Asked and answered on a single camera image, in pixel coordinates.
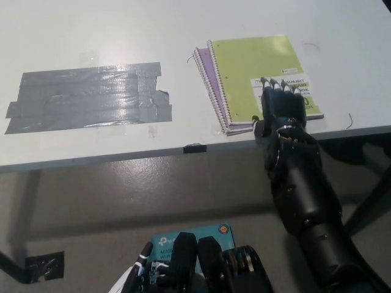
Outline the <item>white and black left hand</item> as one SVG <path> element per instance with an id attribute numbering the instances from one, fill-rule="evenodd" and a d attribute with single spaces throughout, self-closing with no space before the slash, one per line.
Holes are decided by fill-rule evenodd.
<path id="1" fill-rule="evenodd" d="M 151 260 L 153 243 L 147 242 L 135 263 L 129 267 L 108 291 L 120 292 L 164 292 L 158 280 L 166 277 L 163 271 L 170 269 L 170 261 Z"/>

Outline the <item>black right hand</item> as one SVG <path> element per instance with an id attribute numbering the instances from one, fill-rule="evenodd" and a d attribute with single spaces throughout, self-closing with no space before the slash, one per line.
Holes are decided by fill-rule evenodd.
<path id="1" fill-rule="evenodd" d="M 304 97 L 296 87 L 285 81 L 261 78 L 262 119 L 252 117 L 256 138 L 266 138 L 279 132 L 305 132 L 307 124 Z"/>

